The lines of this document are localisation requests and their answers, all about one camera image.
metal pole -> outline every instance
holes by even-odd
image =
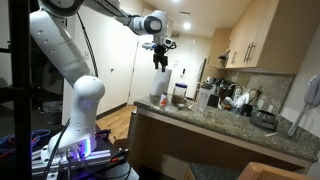
[[[8,0],[12,63],[12,87],[16,140],[17,174],[32,179],[31,170],[31,77],[30,1]]]

ceiling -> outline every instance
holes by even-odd
[[[211,38],[216,28],[232,27],[251,0],[144,0],[167,13],[174,21],[173,32]],[[191,13],[189,18],[179,12]],[[189,30],[183,23],[190,22]]]

ceiling light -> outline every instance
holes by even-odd
[[[184,23],[183,24],[183,28],[188,30],[188,29],[191,28],[191,24],[190,23]]]

electrical outlet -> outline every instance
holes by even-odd
[[[269,113],[272,113],[272,110],[273,110],[273,106],[272,106],[272,105],[269,105],[268,112],[269,112]]]
[[[84,52],[84,59],[85,59],[85,60],[89,60],[89,58],[90,58],[90,53],[89,53],[89,51],[85,51],[85,52]]]
[[[261,99],[259,99],[258,104],[257,104],[258,109],[261,109],[261,108],[262,108],[263,103],[264,103],[264,101],[262,101]]]

paper towel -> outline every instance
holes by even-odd
[[[168,91],[171,72],[171,69],[166,69],[165,72],[162,72],[161,68],[158,69],[157,74],[153,80],[150,95],[160,96],[163,92]]]

